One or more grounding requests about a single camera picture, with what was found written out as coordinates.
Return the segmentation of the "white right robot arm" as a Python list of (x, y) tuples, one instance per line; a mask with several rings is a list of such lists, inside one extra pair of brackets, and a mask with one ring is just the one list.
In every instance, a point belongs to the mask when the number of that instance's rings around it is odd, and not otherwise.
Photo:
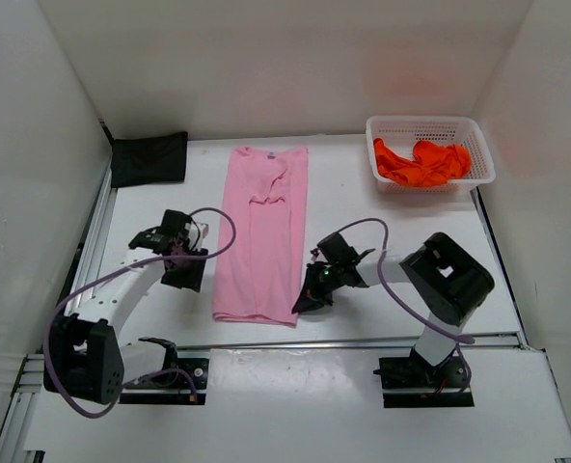
[(359, 252), (341, 233), (328, 235), (313, 250), (292, 312), (331, 306), (333, 292), (345, 286), (394, 283), (411, 285), (429, 310), (411, 350), (410, 373), (419, 384), (430, 386), (444, 375), (465, 324), (495, 288), (491, 274), (447, 234), (432, 234), (404, 259), (388, 258), (375, 249)]

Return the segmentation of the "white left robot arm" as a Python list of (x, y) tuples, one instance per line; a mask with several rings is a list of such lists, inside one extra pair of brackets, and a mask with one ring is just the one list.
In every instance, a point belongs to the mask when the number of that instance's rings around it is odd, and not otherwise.
[(207, 235), (206, 224), (174, 210), (165, 211), (160, 225), (138, 232), (122, 260), (123, 274), (97, 284), (90, 299), (54, 318), (45, 388), (106, 405), (131, 382), (175, 383), (179, 363), (173, 342), (141, 337), (123, 343), (119, 336), (152, 286), (200, 290)]

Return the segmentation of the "black t shirt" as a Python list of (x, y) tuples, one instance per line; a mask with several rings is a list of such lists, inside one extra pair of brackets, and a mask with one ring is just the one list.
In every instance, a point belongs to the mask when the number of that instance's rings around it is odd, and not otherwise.
[(112, 145), (111, 187), (184, 182), (188, 133), (118, 139)]

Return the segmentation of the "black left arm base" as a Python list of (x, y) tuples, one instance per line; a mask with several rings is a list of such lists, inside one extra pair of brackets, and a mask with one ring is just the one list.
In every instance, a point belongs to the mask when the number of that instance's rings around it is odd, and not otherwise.
[(177, 368), (150, 379), (132, 383), (122, 391), (120, 404), (202, 406), (206, 402), (210, 356), (207, 351), (179, 351)]

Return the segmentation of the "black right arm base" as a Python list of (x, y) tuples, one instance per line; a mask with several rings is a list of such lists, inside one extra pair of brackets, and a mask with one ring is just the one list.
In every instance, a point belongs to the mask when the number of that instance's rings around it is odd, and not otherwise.
[(373, 374), (380, 378), (385, 409), (475, 406), (472, 370), (458, 349), (438, 366), (430, 366), (414, 349), (408, 357), (382, 357)]

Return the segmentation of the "pink t shirt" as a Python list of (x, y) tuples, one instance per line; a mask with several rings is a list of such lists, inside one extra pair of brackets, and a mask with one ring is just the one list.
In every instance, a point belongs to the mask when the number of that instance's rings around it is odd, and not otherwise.
[(212, 299), (216, 321), (294, 327), (302, 284), (309, 152), (237, 147), (230, 157)]

